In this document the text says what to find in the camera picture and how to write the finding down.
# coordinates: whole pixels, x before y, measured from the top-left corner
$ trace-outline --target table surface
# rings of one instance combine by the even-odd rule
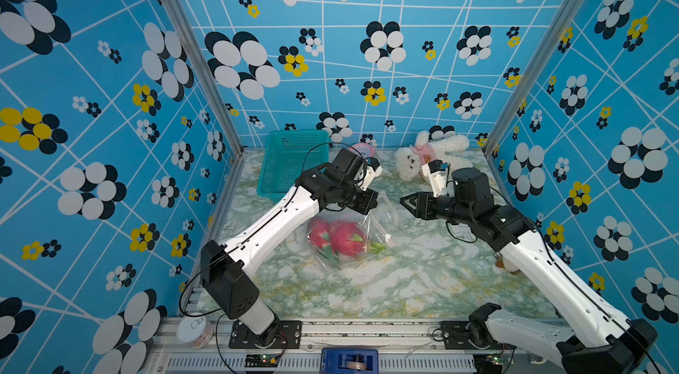
[[[342,269],[326,269],[311,251],[306,223],[288,236],[253,278],[261,296],[281,317],[466,318],[486,302],[498,303],[517,315],[556,318],[547,298],[523,274],[511,275],[495,265],[485,242],[455,240],[442,220],[415,219],[399,198],[431,191],[419,176],[404,183],[398,176],[393,151],[378,151],[384,171],[371,188],[384,190],[396,207],[397,226],[390,226],[393,247]],[[220,240],[236,235],[274,203],[257,195],[264,151],[245,152],[244,169]],[[464,157],[486,173],[497,188],[481,151]],[[497,204],[504,204],[498,195]],[[451,226],[453,234],[468,237],[469,228]],[[207,292],[201,310],[216,309]]]

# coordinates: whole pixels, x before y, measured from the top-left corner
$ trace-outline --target blue wallpaper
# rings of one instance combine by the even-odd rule
[[[586,0],[492,160],[545,241],[679,356],[679,0]],[[646,362],[640,370],[655,372]]]
[[[136,371],[230,169],[163,0],[0,0],[0,373]]]
[[[242,143],[482,146],[563,0],[180,0]]]

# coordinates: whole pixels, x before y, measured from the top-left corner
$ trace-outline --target mounting plate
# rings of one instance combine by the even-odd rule
[[[280,321],[278,332],[285,334],[288,338],[285,344],[286,349],[299,349],[301,338],[301,321]],[[234,321],[231,329],[231,339],[229,340],[230,349],[265,349],[255,345],[254,333],[250,331],[241,321]],[[281,349],[283,344],[276,337],[274,342],[266,349]]]
[[[469,324],[469,321],[441,321],[443,344],[446,346],[446,350],[479,350],[479,347],[471,344],[469,339],[465,336],[469,334],[468,330],[466,329],[467,324]],[[503,346],[505,350],[512,350],[516,348],[513,345],[503,345],[494,340],[489,347],[482,350],[501,351]]]

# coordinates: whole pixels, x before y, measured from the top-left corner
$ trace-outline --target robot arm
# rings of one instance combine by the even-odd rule
[[[259,296],[250,277],[288,234],[330,203],[367,214],[377,206],[368,188],[382,173],[374,157],[367,160],[341,149],[332,163],[302,172],[287,194],[248,229],[221,245],[209,241],[201,250],[201,283],[230,319],[239,319],[259,345],[272,342],[278,317]]]
[[[471,342],[478,347],[492,340],[516,345],[563,367],[568,374],[622,374],[638,366],[657,338],[655,329],[646,320],[630,320],[596,294],[549,250],[532,222],[518,210],[495,205],[488,176],[478,169],[453,172],[455,196],[440,195],[435,162],[425,172],[434,192],[416,192],[403,197],[401,204],[417,218],[468,225],[504,260],[521,269],[572,328],[535,322],[487,303],[469,317]]]

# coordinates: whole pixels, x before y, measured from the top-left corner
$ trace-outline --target plastic basket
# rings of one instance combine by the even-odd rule
[[[257,194],[275,202],[283,198],[302,171],[302,162],[314,146],[328,142],[322,130],[276,131],[269,135],[261,165]],[[313,149],[306,158],[305,169],[328,161],[329,146]]]

